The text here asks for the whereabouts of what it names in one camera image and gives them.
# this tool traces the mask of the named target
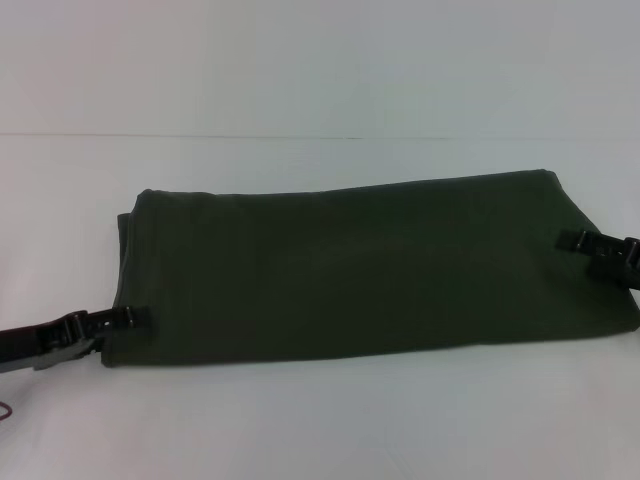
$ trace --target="red cord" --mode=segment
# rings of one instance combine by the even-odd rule
[[[5,413],[4,415],[0,415],[1,422],[2,420],[6,420],[11,416],[11,414],[13,413],[13,409],[4,402],[0,402],[0,407],[4,408],[7,411],[7,413]]]

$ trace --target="folded fabric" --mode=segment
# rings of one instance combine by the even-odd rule
[[[151,329],[106,366],[376,355],[635,330],[628,290],[555,248],[597,230],[554,173],[320,193],[146,190],[119,218],[116,306]]]

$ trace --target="white surface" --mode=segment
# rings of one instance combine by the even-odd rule
[[[144,188],[548,168],[603,230],[638,235],[639,13],[624,0],[0,0],[0,328],[108,307],[115,216]],[[0,376],[15,411],[0,478],[640,477],[635,333],[195,369],[98,360]]]

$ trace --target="olive green bag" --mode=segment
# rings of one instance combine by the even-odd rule
[[[321,193],[146,190],[119,218],[116,306],[149,329],[102,360],[193,365],[376,355],[635,330],[628,290],[555,248],[596,230],[555,174]]]

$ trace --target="white backdrop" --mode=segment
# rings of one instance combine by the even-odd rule
[[[115,216],[145,188],[548,168],[602,230],[640,235],[638,14],[0,0],[0,328],[110,306]],[[3,374],[0,478],[635,480],[639,340]]]

